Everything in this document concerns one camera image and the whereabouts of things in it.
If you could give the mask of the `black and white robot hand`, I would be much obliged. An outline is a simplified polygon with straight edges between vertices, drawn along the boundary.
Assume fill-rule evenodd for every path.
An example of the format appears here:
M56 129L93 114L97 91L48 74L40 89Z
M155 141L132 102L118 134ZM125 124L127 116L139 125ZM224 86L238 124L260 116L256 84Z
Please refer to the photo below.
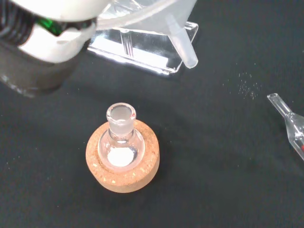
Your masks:
M26 97L59 89L86 52L109 0L3 0L0 81Z

